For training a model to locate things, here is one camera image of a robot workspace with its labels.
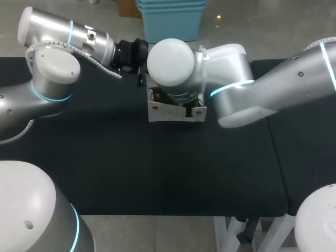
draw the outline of blue crate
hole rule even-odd
[[[165,3],[190,3],[201,0],[138,0],[142,4],[165,4]]]
[[[149,43],[166,38],[197,40],[204,8],[140,9],[146,40]]]
[[[139,10],[142,9],[164,9],[164,8],[189,8],[189,7],[205,7],[206,1],[198,2],[178,2],[169,4],[143,4],[137,1],[137,7]]]

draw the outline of round joint cap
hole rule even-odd
[[[59,49],[41,49],[35,53],[39,72],[49,81],[72,84],[78,80],[80,65],[70,53]]]
[[[150,51],[147,67],[150,76],[159,85],[178,86],[192,74],[195,57],[183,41],[169,38],[157,43]]]
[[[298,247],[305,252],[336,248],[336,184],[318,189],[300,206],[295,223]]]

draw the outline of white table leg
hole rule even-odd
[[[274,219],[265,239],[262,241],[258,252],[276,252],[295,226],[295,216],[286,214]]]

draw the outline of floor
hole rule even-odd
[[[24,55],[16,33],[19,17],[28,5],[107,31],[116,41],[144,38],[142,20],[119,17],[116,3],[109,0],[98,5],[89,5],[88,0],[0,0],[0,57]],[[289,57],[317,39],[335,36],[335,27],[334,0],[208,0],[199,40],[189,44],[211,48],[239,43],[250,60]],[[216,251],[211,217],[84,219],[95,236],[97,252]],[[249,246],[240,248],[240,252],[248,251]]]

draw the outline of cardboard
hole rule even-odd
[[[118,0],[119,16],[142,18],[136,0]]]

